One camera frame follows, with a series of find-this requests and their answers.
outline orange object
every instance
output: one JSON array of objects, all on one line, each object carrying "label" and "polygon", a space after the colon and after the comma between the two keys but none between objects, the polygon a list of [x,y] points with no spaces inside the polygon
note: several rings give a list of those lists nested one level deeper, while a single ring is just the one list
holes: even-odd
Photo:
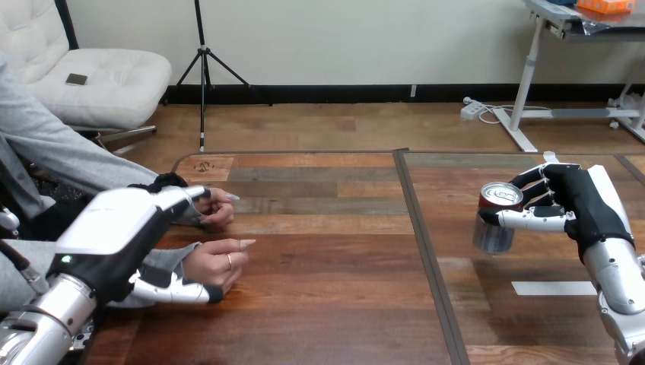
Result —
[{"label": "orange object", "polygon": [[603,14],[631,13],[635,3],[636,0],[578,0],[579,7]]}]

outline tripod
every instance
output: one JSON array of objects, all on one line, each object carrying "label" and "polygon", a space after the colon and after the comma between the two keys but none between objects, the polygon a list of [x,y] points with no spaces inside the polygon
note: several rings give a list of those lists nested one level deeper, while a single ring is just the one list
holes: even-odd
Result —
[{"label": "tripod", "polygon": [[244,86],[246,86],[250,91],[253,92],[254,95],[258,96],[260,100],[268,104],[269,106],[272,106],[273,103],[271,103],[270,100],[267,100],[267,98],[263,97],[262,95],[258,95],[258,92],[253,86],[251,86],[248,82],[246,82],[242,77],[240,77],[233,69],[228,67],[225,63],[223,63],[212,51],[210,48],[208,48],[205,45],[204,41],[204,27],[202,26],[202,10],[199,7],[199,0],[195,0],[195,13],[197,14],[197,29],[199,31],[199,44],[200,47],[197,49],[197,55],[195,58],[190,62],[190,65],[186,69],[186,71],[183,73],[182,77],[180,78],[180,81],[177,82],[177,89],[181,86],[183,79],[186,78],[192,67],[195,65],[198,59],[202,59],[202,102],[200,103],[200,109],[199,112],[201,114],[201,126],[200,126],[200,133],[199,133],[199,151],[204,152],[204,118],[206,116],[206,103],[205,103],[205,98],[206,98],[206,87],[208,86],[208,90],[213,90],[214,86],[211,84],[211,76],[208,71],[208,56],[211,56],[215,61],[217,61],[222,67],[226,68],[226,71],[230,72],[231,75],[235,76],[237,80],[240,80]]}]

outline gray sleeve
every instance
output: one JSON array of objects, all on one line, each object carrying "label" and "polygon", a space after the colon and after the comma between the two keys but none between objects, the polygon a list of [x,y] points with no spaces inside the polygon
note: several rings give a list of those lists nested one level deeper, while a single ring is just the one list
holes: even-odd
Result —
[{"label": "gray sleeve", "polygon": [[9,71],[0,52],[0,134],[16,153],[90,194],[153,183],[157,174],[64,125]]},{"label": "gray sleeve", "polygon": [[[10,246],[14,247],[21,255],[25,256],[31,265],[41,273],[49,269],[54,258],[54,242],[36,242],[36,241],[15,241],[6,240]],[[145,258],[144,263],[163,268],[169,271],[175,271],[178,275],[183,276],[181,261],[190,254],[198,243],[193,243],[183,249],[153,249]],[[13,264],[2,254],[0,254],[0,313],[10,312],[19,309],[23,304],[33,298],[33,290],[24,281]],[[136,297],[128,296],[121,303],[110,303],[110,306],[121,308],[134,308],[141,306],[151,306],[154,303],[149,300],[140,300]]]}]

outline soda can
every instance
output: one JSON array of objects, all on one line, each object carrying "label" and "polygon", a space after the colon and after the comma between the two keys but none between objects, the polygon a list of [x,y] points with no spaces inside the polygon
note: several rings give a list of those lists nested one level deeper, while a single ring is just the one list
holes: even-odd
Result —
[{"label": "soda can", "polygon": [[[503,208],[522,210],[522,190],[507,182],[491,182],[484,185],[479,193],[478,210],[481,208]],[[515,230],[493,226],[484,222],[479,214],[475,217],[475,233],[472,243],[489,255],[501,255],[513,245]]]}]

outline power strip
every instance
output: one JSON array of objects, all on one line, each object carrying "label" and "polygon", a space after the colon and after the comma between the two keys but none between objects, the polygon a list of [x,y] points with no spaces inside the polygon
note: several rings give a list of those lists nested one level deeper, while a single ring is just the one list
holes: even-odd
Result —
[{"label": "power strip", "polygon": [[460,116],[464,119],[473,120],[486,111],[484,104],[473,100],[470,104],[463,107]]}]

